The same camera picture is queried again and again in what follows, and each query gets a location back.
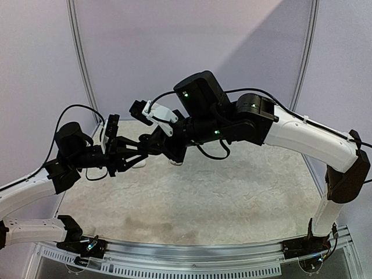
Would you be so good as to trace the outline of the white earbud charging case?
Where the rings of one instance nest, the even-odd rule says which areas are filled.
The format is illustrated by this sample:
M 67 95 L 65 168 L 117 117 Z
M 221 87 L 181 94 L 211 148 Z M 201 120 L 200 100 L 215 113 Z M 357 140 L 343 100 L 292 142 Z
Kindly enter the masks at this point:
M 138 168 L 142 168 L 142 167 L 145 167 L 145 166 L 146 166 L 146 162 L 145 161 L 141 161 L 141 162 L 136 163 L 133 166 L 133 169 L 138 169 Z

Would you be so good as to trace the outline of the beige charging case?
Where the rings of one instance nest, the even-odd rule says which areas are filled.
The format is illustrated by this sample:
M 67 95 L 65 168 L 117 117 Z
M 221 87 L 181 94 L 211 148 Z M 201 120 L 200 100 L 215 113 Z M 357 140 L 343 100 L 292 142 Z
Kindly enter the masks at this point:
M 174 162 L 174 161 L 170 161 L 170 164 L 172 164 L 173 166 L 182 166 L 183 165 L 183 163 L 181 162 L 181 163 L 177 163 L 177 162 Z

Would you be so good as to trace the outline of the black oval charging case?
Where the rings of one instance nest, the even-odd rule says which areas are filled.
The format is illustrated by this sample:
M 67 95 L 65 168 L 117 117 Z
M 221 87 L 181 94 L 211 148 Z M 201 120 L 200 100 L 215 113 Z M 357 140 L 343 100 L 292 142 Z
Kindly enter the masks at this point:
M 140 143 L 140 149 L 145 151 L 149 155 L 160 155 L 162 154 L 163 148 L 162 145 L 155 141 L 141 141 Z

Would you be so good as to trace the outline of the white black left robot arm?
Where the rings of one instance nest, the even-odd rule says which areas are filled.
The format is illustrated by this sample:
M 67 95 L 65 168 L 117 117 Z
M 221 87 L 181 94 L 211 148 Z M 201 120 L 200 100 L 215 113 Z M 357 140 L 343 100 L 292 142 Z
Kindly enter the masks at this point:
M 17 220 L 11 213 L 41 198 L 59 195 L 70 189 L 80 178 L 82 169 L 105 168 L 115 176 L 149 155 L 148 135 L 138 141 L 117 135 L 116 123 L 105 129 L 105 141 L 95 145 L 73 121 L 63 125 L 55 134 L 58 154 L 35 172 L 1 188 L 1 247 L 25 242 L 52 241 L 73 252 L 91 251 L 97 238 L 85 237 L 81 227 L 69 215 L 52 219 Z

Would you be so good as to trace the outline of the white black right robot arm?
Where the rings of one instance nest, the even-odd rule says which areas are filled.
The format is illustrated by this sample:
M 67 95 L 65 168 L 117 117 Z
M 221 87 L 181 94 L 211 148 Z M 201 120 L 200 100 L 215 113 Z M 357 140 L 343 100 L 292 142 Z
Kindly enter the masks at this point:
M 187 117 L 158 104 L 141 101 L 131 114 L 156 130 L 149 143 L 174 162 L 184 160 L 189 146 L 212 141 L 222 145 L 246 141 L 289 149 L 327 166 L 327 191 L 309 223 L 310 233 L 301 239 L 301 249 L 313 253 L 322 246 L 344 204 L 353 201 L 370 171 L 364 142 L 352 130 L 341 133 L 289 110 L 271 94 L 256 88 L 240 89 L 230 101 L 211 71 L 195 73 L 174 86 Z

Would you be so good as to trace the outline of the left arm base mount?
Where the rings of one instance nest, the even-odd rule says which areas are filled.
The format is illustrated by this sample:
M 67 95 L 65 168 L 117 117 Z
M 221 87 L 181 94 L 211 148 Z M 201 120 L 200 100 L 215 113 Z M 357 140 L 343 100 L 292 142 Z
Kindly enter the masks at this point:
M 68 231 L 66 238 L 62 242 L 58 242 L 58 249 L 79 254 L 80 257 L 94 257 L 103 259 L 108 242 L 95 237 L 87 237 L 82 231 Z

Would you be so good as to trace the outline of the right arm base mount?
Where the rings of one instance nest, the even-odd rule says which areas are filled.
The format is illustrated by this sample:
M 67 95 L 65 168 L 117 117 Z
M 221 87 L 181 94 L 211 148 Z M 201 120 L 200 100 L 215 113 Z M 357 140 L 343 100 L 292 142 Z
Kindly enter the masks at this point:
M 326 251 L 326 254 L 322 257 L 322 260 L 330 257 L 338 245 L 338 231 L 336 227 L 332 229 L 332 233 L 335 237 L 335 243 L 333 246 L 331 245 L 329 234 L 325 237 L 316 237 L 313 234 L 312 222 L 310 222 L 307 228 L 307 234 L 305 236 L 287 239 L 281 242 L 284 258 L 292 259 L 317 254 L 322 251 Z

